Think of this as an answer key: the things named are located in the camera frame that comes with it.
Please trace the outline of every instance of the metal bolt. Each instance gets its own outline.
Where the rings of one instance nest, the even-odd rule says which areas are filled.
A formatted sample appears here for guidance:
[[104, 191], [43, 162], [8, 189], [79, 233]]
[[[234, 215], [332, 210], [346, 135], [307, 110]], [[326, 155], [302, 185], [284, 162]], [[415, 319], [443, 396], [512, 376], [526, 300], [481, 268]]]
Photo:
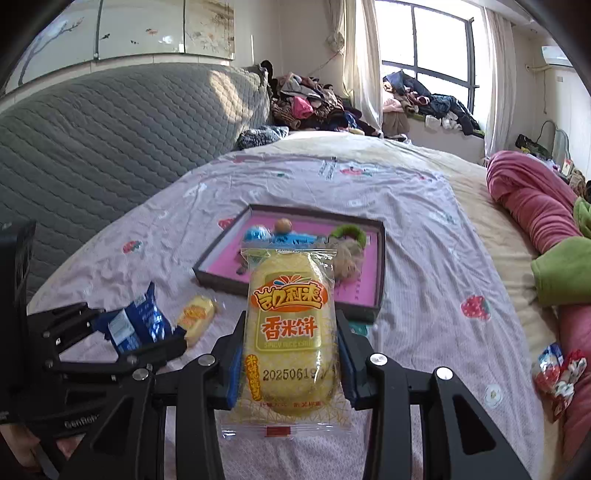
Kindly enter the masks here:
[[150, 376], [150, 372], [148, 372], [145, 368], [138, 368], [132, 375], [134, 380], [141, 382]]
[[453, 372], [448, 367], [439, 367], [436, 374], [442, 380], [451, 380], [453, 377]]
[[213, 365], [215, 362], [216, 358], [210, 353], [206, 353], [205, 355], [202, 355], [199, 358], [197, 358], [197, 363], [202, 367], [209, 367], [210, 365]]
[[383, 353], [374, 353], [372, 356], [369, 357], [369, 361], [372, 362], [374, 365], [385, 365], [388, 363], [388, 357], [385, 356]]

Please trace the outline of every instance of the curtain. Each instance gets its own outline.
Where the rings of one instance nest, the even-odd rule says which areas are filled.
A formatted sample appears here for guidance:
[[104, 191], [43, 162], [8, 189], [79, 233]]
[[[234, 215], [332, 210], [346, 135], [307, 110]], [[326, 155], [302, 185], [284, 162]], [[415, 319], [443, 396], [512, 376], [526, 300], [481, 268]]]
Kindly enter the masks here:
[[363, 120], [382, 129], [382, 81], [374, 0], [345, 0], [343, 87]]
[[517, 63], [511, 22], [496, 12], [484, 9], [491, 63], [491, 109], [486, 122], [487, 158], [509, 148], [509, 132], [515, 111]]
[[343, 36], [343, 14], [345, 12], [345, 0], [326, 0], [329, 11], [330, 35], [326, 39], [328, 45], [335, 53], [343, 53], [345, 37]]

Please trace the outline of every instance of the window frame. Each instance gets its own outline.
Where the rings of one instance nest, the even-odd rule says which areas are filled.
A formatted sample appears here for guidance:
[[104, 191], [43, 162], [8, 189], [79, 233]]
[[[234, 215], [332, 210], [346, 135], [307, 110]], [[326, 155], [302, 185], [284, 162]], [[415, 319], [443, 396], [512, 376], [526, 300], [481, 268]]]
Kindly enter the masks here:
[[[397, 67], [404, 70], [413, 70], [415, 72], [415, 76], [417, 73], [422, 73], [423, 75], [429, 75], [430, 77], [435, 77], [440, 80], [445, 80], [450, 83], [455, 83], [462, 87], [468, 89], [468, 105], [467, 108], [470, 110], [470, 113], [474, 113], [474, 97], [476, 95], [476, 89], [479, 85], [476, 85], [476, 55], [474, 51], [474, 33], [472, 31], [472, 23], [474, 22], [474, 18], [466, 20], [462, 17], [457, 17], [456, 15], [449, 14], [447, 12], [442, 12], [441, 10], [437, 10], [435, 8], [424, 7], [422, 5], [415, 5], [409, 2], [403, 2], [400, 0], [376, 0], [376, 1], [384, 1], [390, 2], [391, 4], [398, 4], [398, 5], [406, 5], [411, 8], [411, 18], [413, 20], [413, 47], [414, 47], [414, 65], [407, 65], [405, 63], [398, 63], [396, 61], [389, 61], [381, 59], [382, 65], [386, 65], [389, 67]], [[450, 75], [446, 75], [444, 73], [439, 73], [434, 70], [424, 69], [418, 66], [418, 47], [417, 47], [417, 22], [414, 15], [414, 10], [416, 8], [421, 8], [423, 10], [428, 10], [430, 12], [434, 12], [436, 14], [445, 15], [447, 17], [454, 18], [464, 23], [466, 29], [466, 46], [467, 46], [467, 55], [468, 55], [468, 80], [460, 80], [459, 78], [452, 77]]]

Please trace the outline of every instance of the green blanket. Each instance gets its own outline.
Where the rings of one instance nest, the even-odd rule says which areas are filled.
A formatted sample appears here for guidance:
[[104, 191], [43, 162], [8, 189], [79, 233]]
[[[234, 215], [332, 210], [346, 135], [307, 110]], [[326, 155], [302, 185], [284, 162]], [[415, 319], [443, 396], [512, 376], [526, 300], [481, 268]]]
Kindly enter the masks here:
[[531, 263], [540, 305], [591, 303], [591, 239], [562, 240]]
[[591, 238], [591, 212], [588, 204], [582, 197], [577, 198], [574, 203], [573, 217], [581, 233], [587, 238]]

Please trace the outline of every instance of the quilted mattress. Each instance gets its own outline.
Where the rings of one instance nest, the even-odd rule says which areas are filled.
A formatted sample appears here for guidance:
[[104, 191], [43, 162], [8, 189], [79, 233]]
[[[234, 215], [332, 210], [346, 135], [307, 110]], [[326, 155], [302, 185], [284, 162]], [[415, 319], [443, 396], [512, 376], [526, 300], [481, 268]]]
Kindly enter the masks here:
[[96, 72], [0, 115], [0, 223], [37, 220], [28, 296], [102, 228], [267, 123], [266, 80], [226, 66]]

